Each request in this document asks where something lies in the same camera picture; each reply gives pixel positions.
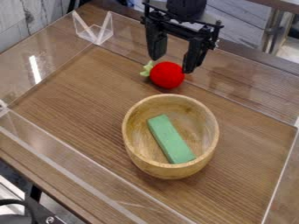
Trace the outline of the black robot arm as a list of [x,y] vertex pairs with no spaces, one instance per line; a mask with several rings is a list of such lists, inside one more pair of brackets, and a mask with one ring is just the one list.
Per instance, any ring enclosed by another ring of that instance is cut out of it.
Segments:
[[209,50],[218,47],[221,20],[206,14],[208,0],[145,0],[146,43],[150,58],[160,60],[168,53],[169,35],[185,39],[189,44],[184,55],[182,71],[192,74],[202,65]]

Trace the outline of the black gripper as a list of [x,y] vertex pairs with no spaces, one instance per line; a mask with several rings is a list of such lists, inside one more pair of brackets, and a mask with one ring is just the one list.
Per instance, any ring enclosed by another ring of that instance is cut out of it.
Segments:
[[168,35],[190,40],[182,70],[192,74],[202,65],[209,49],[220,42],[222,21],[206,12],[206,2],[143,2],[149,55],[160,60],[168,51]]

